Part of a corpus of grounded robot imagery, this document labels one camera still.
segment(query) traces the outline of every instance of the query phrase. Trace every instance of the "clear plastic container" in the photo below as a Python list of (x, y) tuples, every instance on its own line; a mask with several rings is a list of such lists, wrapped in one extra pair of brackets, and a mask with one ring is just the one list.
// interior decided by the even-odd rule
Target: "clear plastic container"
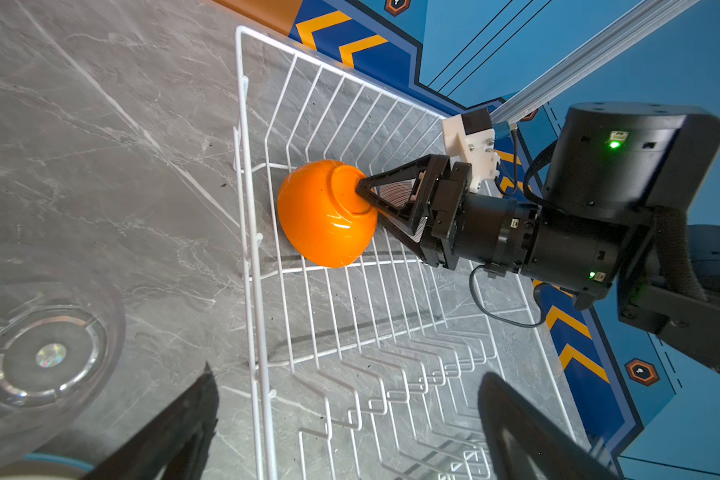
[(0, 246), (0, 466), (67, 427), (123, 348), (120, 296), (66, 256)]

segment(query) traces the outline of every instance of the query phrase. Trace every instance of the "white wire dish rack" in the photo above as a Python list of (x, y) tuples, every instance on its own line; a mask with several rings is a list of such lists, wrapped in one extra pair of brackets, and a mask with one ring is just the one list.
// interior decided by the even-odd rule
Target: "white wire dish rack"
[[(332, 158), (373, 174), (442, 153), (442, 116), (247, 27), (236, 56), (256, 474), (489, 478), (476, 391), (486, 371), (511, 375), (494, 336), (503, 327), (465, 300), (472, 265), (432, 269), (380, 229), (354, 264), (330, 270), (300, 256), (276, 218), (290, 170)], [(480, 293), (488, 307), (532, 321), (520, 280), (497, 284)], [(538, 332), (523, 334), (572, 433)], [(273, 408), (285, 391), (300, 414)]]

